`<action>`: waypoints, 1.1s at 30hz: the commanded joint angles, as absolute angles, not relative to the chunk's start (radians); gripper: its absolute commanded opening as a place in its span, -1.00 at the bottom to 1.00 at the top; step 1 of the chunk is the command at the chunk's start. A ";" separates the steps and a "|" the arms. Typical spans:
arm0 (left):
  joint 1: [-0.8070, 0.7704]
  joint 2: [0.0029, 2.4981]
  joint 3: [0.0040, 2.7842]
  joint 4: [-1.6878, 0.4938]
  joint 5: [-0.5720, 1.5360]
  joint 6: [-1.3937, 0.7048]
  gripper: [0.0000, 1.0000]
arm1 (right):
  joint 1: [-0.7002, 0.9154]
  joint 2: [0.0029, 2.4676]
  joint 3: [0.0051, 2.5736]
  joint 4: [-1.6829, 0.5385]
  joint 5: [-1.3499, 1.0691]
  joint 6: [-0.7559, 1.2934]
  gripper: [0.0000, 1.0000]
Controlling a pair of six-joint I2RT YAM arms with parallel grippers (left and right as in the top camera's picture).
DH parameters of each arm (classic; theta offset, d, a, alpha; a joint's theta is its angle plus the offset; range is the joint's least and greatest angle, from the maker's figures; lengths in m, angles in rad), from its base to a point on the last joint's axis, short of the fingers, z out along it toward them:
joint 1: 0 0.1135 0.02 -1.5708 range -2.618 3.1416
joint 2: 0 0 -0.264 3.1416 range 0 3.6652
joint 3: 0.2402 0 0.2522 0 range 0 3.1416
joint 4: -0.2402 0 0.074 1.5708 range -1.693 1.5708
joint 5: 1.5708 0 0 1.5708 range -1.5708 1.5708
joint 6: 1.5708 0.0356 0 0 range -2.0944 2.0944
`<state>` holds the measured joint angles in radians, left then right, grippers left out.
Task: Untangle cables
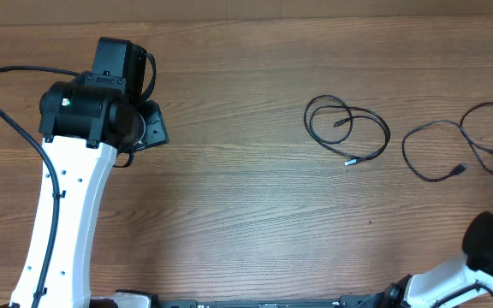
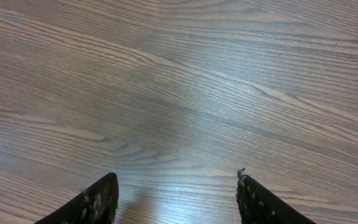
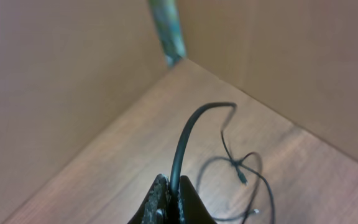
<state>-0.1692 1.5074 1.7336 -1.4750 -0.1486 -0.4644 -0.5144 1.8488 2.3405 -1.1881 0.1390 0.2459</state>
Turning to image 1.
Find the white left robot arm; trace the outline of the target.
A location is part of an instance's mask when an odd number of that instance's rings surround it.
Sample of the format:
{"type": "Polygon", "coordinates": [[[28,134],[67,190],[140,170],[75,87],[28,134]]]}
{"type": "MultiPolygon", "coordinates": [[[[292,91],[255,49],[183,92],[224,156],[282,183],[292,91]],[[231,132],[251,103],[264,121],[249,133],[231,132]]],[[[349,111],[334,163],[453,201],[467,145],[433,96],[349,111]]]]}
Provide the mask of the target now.
{"type": "Polygon", "coordinates": [[[92,68],[68,71],[40,99],[34,149],[43,161],[39,203],[12,307],[155,307],[151,293],[118,290],[95,296],[90,262],[98,212],[121,154],[169,141],[155,81],[154,56],[128,40],[101,38],[92,68]]]}

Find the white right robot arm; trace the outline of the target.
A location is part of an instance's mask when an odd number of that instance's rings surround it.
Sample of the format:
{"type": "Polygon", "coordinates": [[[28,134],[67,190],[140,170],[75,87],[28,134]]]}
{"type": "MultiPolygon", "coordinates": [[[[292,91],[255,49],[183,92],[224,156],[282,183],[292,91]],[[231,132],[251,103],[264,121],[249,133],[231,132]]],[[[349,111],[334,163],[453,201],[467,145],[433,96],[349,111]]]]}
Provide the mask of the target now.
{"type": "Polygon", "coordinates": [[[462,252],[423,274],[388,286],[379,307],[457,307],[480,295],[493,299],[493,213],[477,215],[467,228],[462,252]]]}

